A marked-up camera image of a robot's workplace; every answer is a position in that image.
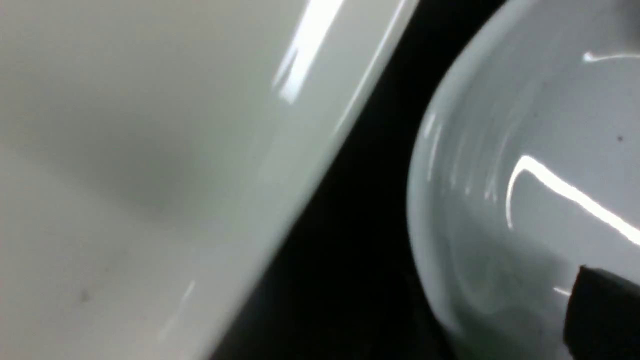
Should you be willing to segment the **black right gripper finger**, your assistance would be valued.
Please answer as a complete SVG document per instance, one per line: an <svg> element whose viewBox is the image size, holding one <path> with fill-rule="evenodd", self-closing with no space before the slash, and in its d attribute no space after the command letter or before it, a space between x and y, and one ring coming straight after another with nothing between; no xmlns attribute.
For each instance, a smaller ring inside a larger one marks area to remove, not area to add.
<svg viewBox="0 0 640 360"><path fill-rule="evenodd" d="M574 360L638 360L639 285L581 266L567 302L563 342Z"/></svg>

